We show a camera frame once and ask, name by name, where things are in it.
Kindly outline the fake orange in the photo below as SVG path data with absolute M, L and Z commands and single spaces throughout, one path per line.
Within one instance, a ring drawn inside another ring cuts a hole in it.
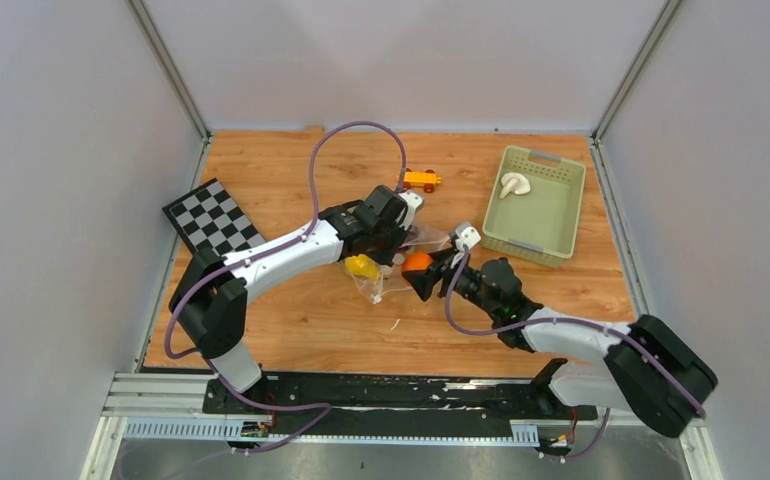
M 432 263 L 433 258 L 429 253 L 414 252 L 405 258 L 401 266 L 401 271 L 403 273 L 417 271 L 423 272 L 426 271 Z

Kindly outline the fake yellow lemon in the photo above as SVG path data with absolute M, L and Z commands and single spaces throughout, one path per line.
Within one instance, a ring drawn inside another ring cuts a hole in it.
M 354 277 L 377 280 L 381 278 L 380 266 L 370 257 L 359 254 L 343 260 L 344 268 Z

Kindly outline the clear zip top bag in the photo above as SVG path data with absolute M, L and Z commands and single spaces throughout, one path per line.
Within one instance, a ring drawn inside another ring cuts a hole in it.
M 341 265 L 344 272 L 353 280 L 359 293 L 372 304 L 380 303 L 383 298 L 392 293 L 407 291 L 411 287 L 402 279 L 401 266 L 405 258 L 414 252 L 434 252 L 446 248 L 449 244 L 448 234 L 440 229 L 426 224 L 413 225 L 402 246 L 392 259 L 391 265 L 380 265 L 381 278 L 369 280 L 351 276 Z

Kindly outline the white fake garlic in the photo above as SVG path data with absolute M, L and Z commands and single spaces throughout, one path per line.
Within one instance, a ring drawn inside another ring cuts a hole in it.
M 504 173 L 500 179 L 499 199 L 505 199 L 509 195 L 522 196 L 531 192 L 529 179 L 517 172 Z

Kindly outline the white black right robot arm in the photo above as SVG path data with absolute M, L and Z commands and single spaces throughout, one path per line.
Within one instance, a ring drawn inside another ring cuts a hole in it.
M 478 332 L 455 321 L 454 297 L 484 312 L 491 320 L 485 333 L 506 346 L 577 359 L 533 388 L 538 413 L 553 418 L 581 405 L 626 410 L 669 438 L 706 417 L 704 403 L 718 378 L 660 318 L 643 314 L 632 323 L 612 323 L 569 316 L 530 299 L 507 258 L 480 268 L 469 266 L 469 259 L 455 248 L 413 253 L 401 276 L 423 301 L 438 288 L 448 323 L 463 334 Z

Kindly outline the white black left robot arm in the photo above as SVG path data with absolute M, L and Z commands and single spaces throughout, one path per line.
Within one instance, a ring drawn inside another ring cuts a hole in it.
M 316 211 L 304 226 L 260 246 L 193 256 L 171 299 L 172 319 L 225 380 L 232 404 L 254 413 L 267 400 L 261 367 L 244 341 L 248 306 L 292 278 L 345 258 L 365 255 L 392 265 L 423 205 L 414 190 L 378 185 L 365 199 Z

